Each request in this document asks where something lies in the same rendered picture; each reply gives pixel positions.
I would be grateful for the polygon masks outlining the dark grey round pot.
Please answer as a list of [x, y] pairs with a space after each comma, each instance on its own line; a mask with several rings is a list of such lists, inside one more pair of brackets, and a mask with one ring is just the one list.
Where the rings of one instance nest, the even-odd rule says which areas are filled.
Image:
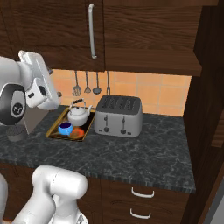
[[26, 138], [27, 132], [26, 132], [25, 126], [19, 124], [19, 125], [10, 126], [6, 130], [6, 135], [10, 141], [17, 142]]

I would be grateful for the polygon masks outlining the dark wood drawer front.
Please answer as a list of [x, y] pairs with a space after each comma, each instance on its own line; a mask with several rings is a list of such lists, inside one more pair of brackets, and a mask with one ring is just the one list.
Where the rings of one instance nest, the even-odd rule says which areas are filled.
[[[152, 194], [155, 196], [151, 199], [140, 198], [131, 193], [131, 187], [134, 191], [144, 194]], [[104, 199], [123, 200], [126, 202], [140, 203], [142, 205], [164, 205], [165, 207], [186, 207], [189, 194], [185, 192], [176, 192], [172, 190], [159, 189], [156, 187], [149, 187], [143, 185], [134, 185], [124, 182], [101, 180], [101, 193]]]
[[[122, 200], [112, 200], [102, 203], [104, 224], [180, 224], [182, 210], [162, 208], [158, 206], [145, 206]], [[148, 220], [141, 220], [130, 215], [130, 209], [135, 214], [148, 215]]]

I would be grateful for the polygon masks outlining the silver four-slot toaster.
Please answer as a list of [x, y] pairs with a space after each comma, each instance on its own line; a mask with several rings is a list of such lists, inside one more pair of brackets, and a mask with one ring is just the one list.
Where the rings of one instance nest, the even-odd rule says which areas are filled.
[[139, 97], [105, 94], [94, 112], [94, 131], [115, 137], [137, 137], [143, 126]]

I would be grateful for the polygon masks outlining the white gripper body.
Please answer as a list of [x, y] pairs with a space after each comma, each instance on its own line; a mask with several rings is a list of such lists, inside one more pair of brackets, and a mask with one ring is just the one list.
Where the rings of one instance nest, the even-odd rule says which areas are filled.
[[26, 103], [30, 108], [54, 110], [60, 106], [60, 98], [51, 81], [42, 56], [35, 52], [20, 51], [18, 62]]

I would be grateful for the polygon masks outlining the orange round fruit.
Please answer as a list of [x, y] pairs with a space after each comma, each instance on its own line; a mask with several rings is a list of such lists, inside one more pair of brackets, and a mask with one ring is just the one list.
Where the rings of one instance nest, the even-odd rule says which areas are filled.
[[74, 128], [71, 134], [69, 135], [72, 139], [79, 139], [84, 136], [85, 132], [83, 129]]

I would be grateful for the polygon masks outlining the hanging grey ladle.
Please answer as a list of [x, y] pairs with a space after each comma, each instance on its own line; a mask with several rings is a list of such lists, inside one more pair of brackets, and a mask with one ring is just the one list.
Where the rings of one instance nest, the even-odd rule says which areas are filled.
[[93, 93], [95, 95], [98, 95], [101, 91], [102, 91], [102, 89], [99, 87], [99, 75], [97, 73], [97, 75], [96, 75], [96, 87], [93, 89]]

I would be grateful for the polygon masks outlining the blue mug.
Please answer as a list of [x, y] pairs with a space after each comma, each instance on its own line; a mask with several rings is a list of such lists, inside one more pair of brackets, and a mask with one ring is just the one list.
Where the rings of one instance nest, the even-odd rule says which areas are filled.
[[58, 127], [58, 131], [61, 135], [69, 136], [73, 130], [74, 126], [70, 122], [62, 122]]

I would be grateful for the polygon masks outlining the hanging grey slotted turner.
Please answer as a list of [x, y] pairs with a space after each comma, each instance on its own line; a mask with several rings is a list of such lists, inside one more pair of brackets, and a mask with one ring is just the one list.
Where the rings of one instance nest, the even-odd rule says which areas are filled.
[[[77, 72], [75, 73], [75, 81], [78, 81], [78, 74]], [[73, 95], [74, 96], [80, 96], [81, 95], [81, 87], [79, 86], [79, 83], [77, 82], [76, 85], [73, 87]]]

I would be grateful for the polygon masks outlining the white kettle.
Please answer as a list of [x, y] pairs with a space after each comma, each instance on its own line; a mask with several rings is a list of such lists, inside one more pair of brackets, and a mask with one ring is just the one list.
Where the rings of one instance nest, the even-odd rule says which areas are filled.
[[79, 100], [72, 101], [68, 108], [67, 119], [73, 126], [84, 125], [90, 116], [92, 108], [92, 106], [88, 106], [87, 108], [85, 106], [78, 107], [78, 102], [86, 103], [83, 98], [80, 98]]

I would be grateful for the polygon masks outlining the black tray with gold rim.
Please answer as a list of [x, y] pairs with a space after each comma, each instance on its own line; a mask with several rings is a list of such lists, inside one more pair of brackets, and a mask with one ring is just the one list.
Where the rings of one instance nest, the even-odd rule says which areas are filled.
[[70, 141], [79, 141], [79, 142], [83, 141], [93, 123], [95, 111], [93, 109], [90, 110], [90, 116], [88, 117], [87, 122], [84, 125], [80, 127], [74, 127], [74, 128], [83, 129], [85, 132], [84, 136], [79, 139], [72, 139], [70, 136], [61, 135], [58, 131], [59, 125], [67, 121], [67, 113], [68, 113], [68, 108], [65, 108], [64, 111], [59, 115], [57, 120], [54, 122], [52, 127], [45, 133], [45, 136], [50, 138], [65, 139]]

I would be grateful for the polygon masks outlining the tall dark wood cabinet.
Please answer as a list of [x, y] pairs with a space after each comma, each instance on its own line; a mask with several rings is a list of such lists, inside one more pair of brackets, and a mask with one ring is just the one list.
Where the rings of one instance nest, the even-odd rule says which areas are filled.
[[224, 176], [224, 0], [202, 8], [194, 53], [201, 65], [184, 112], [196, 193], [181, 224], [202, 224]]

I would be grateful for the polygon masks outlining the hanging grey spatula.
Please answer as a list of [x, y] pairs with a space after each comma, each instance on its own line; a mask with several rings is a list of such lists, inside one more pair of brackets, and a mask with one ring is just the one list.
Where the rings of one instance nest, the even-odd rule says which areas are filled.
[[86, 88], [84, 90], [84, 93], [86, 94], [90, 94], [91, 93], [91, 89], [88, 85], [88, 71], [85, 71], [85, 75], [86, 75]]

